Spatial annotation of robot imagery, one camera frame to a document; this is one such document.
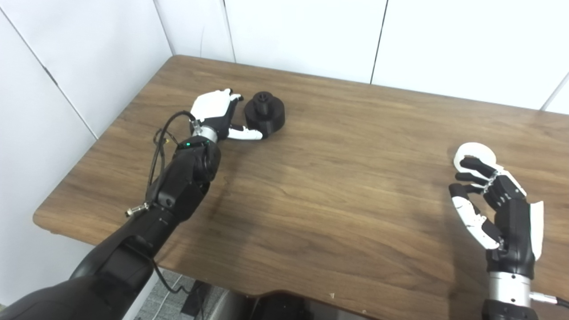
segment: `wire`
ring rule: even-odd
[[[196,118],[190,112],[183,110],[183,111],[179,111],[179,112],[174,113],[168,119],[168,121],[166,121],[166,123],[164,124],[164,127],[162,127],[161,129],[158,129],[156,131],[156,133],[154,134],[154,137],[152,138],[153,143],[156,145],[156,149],[154,150],[154,155],[152,156],[152,163],[150,165],[150,172],[149,172],[149,176],[148,176],[148,184],[146,186],[146,193],[148,193],[150,186],[152,185],[152,180],[154,179],[154,171],[156,168],[156,162],[158,160],[158,155],[160,155],[160,173],[158,174],[158,178],[157,178],[158,181],[156,181],[156,188],[154,188],[154,191],[152,192],[152,195],[149,198],[149,202],[154,202],[156,200],[156,196],[158,195],[159,186],[162,184],[162,182],[164,180],[163,172],[164,172],[164,167],[166,166],[166,159],[164,156],[164,144],[167,142],[164,139],[164,136],[166,134],[168,134],[168,136],[172,139],[172,141],[176,145],[178,144],[178,141],[176,140],[174,135],[168,131],[168,127],[174,121],[174,119],[178,118],[179,116],[187,116],[190,119],[189,129],[190,129],[190,133],[191,133],[192,132],[191,121],[195,121]],[[160,281],[162,282],[164,287],[168,290],[168,293],[166,294],[166,296],[164,297],[164,300],[160,304],[158,311],[154,315],[154,318],[152,318],[152,320],[155,320],[156,317],[158,316],[158,313],[160,312],[160,309],[164,305],[166,298],[168,297],[168,295],[170,293],[178,294],[180,291],[183,291],[189,295],[193,291],[198,291],[200,289],[200,287],[202,286],[203,282],[198,284],[195,288],[193,288],[192,291],[189,291],[183,285],[180,285],[177,289],[173,289],[172,287],[169,286],[168,282],[166,282],[166,279],[164,278],[164,275],[162,274],[162,272],[160,272],[160,269],[158,269],[158,264],[156,263],[156,261],[154,259],[151,259],[151,261],[152,261],[152,266],[154,267],[154,271],[156,271],[156,275],[158,275],[158,278],[160,279]],[[173,286],[175,286],[178,283],[178,281],[181,279],[181,277],[182,277],[182,275],[180,275],[180,277],[178,278],[178,280],[176,280],[176,282],[174,283]],[[204,319],[204,310],[203,310],[204,302],[201,300],[199,295],[198,295],[198,299],[200,300],[201,319],[203,320]]]
[[[174,282],[174,285],[176,285],[178,283],[178,281],[180,281],[180,279],[182,279],[182,275],[180,275],[178,277],[178,279],[176,280],[176,282]],[[152,320],[155,320],[156,317],[158,316],[158,314],[160,313],[160,310],[162,310],[162,307],[164,306],[164,303],[166,302],[166,298],[168,298],[168,296],[170,295],[170,292],[167,292],[166,295],[164,296],[164,299],[162,299],[162,303],[160,303],[160,306],[158,307],[158,311],[156,311],[156,314],[154,314],[154,316],[152,317]]]
[[[555,298],[557,298],[557,305],[558,306],[569,308],[569,301],[567,301],[565,299],[561,299],[559,297],[555,297]]]
[[[550,296],[548,294],[543,294],[540,292],[530,292],[530,298],[533,301],[539,301],[539,302],[543,302],[543,303],[550,303],[552,305],[558,305],[561,307],[566,307],[569,308],[569,301],[565,300],[565,299],[561,299],[559,297],[556,296]]]
[[[152,259],[152,265],[154,267],[154,271],[156,271],[156,274],[158,275],[158,278],[160,279],[160,281],[162,282],[162,284],[164,285],[164,287],[166,287],[166,290],[168,290],[168,293],[166,294],[166,296],[164,297],[164,300],[162,300],[162,303],[160,304],[160,307],[158,308],[158,311],[156,312],[156,314],[154,315],[154,318],[152,318],[152,320],[155,320],[156,316],[158,315],[158,313],[160,312],[160,308],[162,308],[162,305],[164,304],[164,301],[166,301],[166,298],[168,297],[168,295],[170,293],[174,293],[174,294],[178,294],[180,291],[185,292],[186,294],[190,295],[193,292],[198,292],[198,290],[200,290],[201,286],[204,284],[203,282],[200,282],[195,288],[193,288],[192,290],[188,291],[188,289],[186,289],[183,285],[180,285],[176,290],[174,290],[172,287],[170,287],[170,285],[168,284],[168,282],[166,282],[166,279],[164,278],[164,275],[162,274],[162,272],[160,272],[160,269],[158,269],[158,264],[156,263],[156,261],[154,261],[154,259]],[[198,292],[197,295],[197,299],[200,301],[200,313],[201,313],[201,320],[204,320],[204,302]]]
[[[160,269],[158,269],[158,264],[156,264],[156,261],[154,261],[154,259],[152,259],[152,265],[154,267],[154,271],[156,271],[156,274],[158,275],[158,278],[160,279],[162,284],[166,287],[166,290],[168,290],[169,292],[174,293],[174,294],[177,294],[178,292],[180,292],[180,290],[182,290],[186,294],[191,293],[191,291],[186,289],[183,285],[180,285],[176,290],[172,289],[172,287],[170,287],[168,285],[168,283],[166,282],[166,279],[164,279],[164,275],[162,275],[162,272],[160,272]]]

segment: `black knob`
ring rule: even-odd
[[[263,139],[285,125],[285,105],[270,92],[258,92],[245,105],[245,120],[249,129],[259,130]]]

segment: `black and white robotic hand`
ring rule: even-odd
[[[472,184],[449,186],[462,222],[486,249],[490,275],[489,299],[483,319],[537,319],[530,307],[534,264],[541,256],[543,202],[528,203],[526,191],[484,145],[465,143],[455,157],[456,179]],[[480,194],[496,211],[494,223],[481,214],[468,194]]]
[[[207,137],[213,142],[227,138],[237,140],[260,140],[263,134],[245,126],[231,124],[235,108],[243,97],[231,89],[217,90],[197,97],[191,113],[193,135]]]

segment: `wooden table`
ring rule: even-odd
[[[454,152],[477,141],[529,201],[545,201],[533,289],[569,297],[569,116],[184,56],[160,69],[34,222],[98,244],[125,222],[125,209],[141,204],[156,129],[223,88],[246,101],[270,91],[285,103],[286,124],[264,141],[220,143],[217,178],[162,249],[161,266],[250,295],[292,292],[384,320],[480,319],[484,251],[447,191]],[[182,139],[187,122],[172,131]],[[558,309],[540,307],[541,319],[567,316]]]

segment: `gray carpet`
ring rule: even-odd
[[[163,274],[173,289],[177,289],[180,285],[183,285],[187,290],[191,290],[195,281],[190,277],[182,276],[178,283],[174,285],[174,282],[180,277],[180,274],[168,270],[164,270]],[[199,314],[196,320],[209,319],[211,312],[225,291],[226,289],[223,288],[212,287],[203,304],[204,315]],[[187,296],[188,295],[183,291],[180,291],[178,294],[168,294],[166,287],[164,287],[162,282],[158,281],[142,305],[135,320],[179,320],[181,319],[180,311]]]

